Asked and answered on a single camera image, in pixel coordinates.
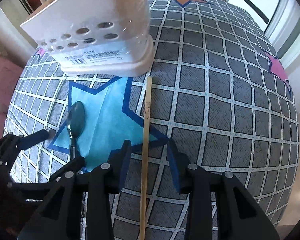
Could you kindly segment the steel spoon black handle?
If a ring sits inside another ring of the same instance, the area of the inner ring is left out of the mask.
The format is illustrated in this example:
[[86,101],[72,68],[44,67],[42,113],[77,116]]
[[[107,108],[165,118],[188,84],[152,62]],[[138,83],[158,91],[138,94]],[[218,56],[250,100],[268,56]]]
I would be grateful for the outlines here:
[[77,157],[77,139],[85,128],[85,108],[81,101],[75,102],[68,113],[66,120],[66,128],[70,138],[70,160]]

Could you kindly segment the beige plastic utensil holder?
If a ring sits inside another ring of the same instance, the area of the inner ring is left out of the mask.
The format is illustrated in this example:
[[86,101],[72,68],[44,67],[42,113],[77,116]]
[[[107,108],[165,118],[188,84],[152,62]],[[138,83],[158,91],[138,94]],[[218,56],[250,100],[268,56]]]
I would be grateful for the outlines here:
[[21,24],[67,76],[137,77],[154,60],[147,0],[52,0]]

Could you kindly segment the bamboo chopstick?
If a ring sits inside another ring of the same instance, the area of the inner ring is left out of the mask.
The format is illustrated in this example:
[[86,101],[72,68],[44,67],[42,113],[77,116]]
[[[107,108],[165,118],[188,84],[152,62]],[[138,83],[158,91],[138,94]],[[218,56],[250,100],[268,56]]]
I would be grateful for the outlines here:
[[146,230],[146,203],[147,203],[147,177],[148,177],[148,151],[149,151],[149,129],[151,116],[151,92],[152,77],[147,77],[145,94],[145,109],[143,122],[143,142],[142,142],[142,164],[141,164],[141,191],[140,191],[140,232],[139,237],[145,240]]

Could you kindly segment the pink paper star left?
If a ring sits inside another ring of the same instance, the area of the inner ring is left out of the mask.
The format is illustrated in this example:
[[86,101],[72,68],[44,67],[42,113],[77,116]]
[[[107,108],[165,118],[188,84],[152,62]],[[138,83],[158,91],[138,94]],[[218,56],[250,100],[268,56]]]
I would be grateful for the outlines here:
[[35,56],[41,57],[41,56],[43,56],[44,54],[45,54],[45,50],[44,50],[43,48],[39,47],[38,50],[37,50],[36,53],[35,53]]

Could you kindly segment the pink paper star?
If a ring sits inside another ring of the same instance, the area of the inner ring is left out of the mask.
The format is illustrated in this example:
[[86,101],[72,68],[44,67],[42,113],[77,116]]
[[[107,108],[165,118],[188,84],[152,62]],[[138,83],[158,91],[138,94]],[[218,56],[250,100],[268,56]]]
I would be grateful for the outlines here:
[[45,54],[45,50],[44,50],[43,48],[39,47],[38,50],[37,50],[36,53],[35,53],[35,56],[41,57],[41,56],[43,56],[44,54]]
[[283,68],[279,58],[277,56],[273,57],[273,55],[266,52],[264,49],[262,50],[266,57],[269,59],[269,67],[268,72],[277,76],[281,81],[283,81],[288,89],[289,95],[292,94],[292,89],[288,80],[288,76]]

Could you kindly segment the grey checked tablecloth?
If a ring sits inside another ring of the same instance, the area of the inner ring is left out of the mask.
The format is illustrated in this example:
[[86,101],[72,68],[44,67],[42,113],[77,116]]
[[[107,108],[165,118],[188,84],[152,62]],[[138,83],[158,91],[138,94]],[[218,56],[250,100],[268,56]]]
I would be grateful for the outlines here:
[[[148,0],[155,59],[135,77],[129,108],[143,117],[145,78],[153,77],[151,122],[191,163],[230,170],[277,226],[298,165],[295,100],[268,72],[263,49],[276,51],[244,9],[221,0]],[[47,53],[31,56],[13,94],[5,133],[57,130],[67,114],[70,81],[97,89],[111,75],[67,77]],[[69,161],[48,141],[21,151],[11,170],[22,183],[43,183]],[[110,195],[117,239],[138,239],[141,154],[132,155],[125,188]],[[188,197],[173,186],[166,147],[149,152],[146,239],[184,239]]]

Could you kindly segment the pink paper star right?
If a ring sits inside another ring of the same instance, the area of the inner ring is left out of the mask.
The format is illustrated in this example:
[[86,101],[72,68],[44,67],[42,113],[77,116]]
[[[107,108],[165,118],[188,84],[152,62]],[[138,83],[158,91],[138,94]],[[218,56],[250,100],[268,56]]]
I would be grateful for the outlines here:
[[292,89],[288,80],[288,76],[283,68],[279,58],[277,56],[273,57],[273,55],[266,52],[264,49],[262,50],[266,57],[269,59],[269,67],[268,72],[277,76],[281,81],[283,81],[288,89],[289,95],[292,94]]

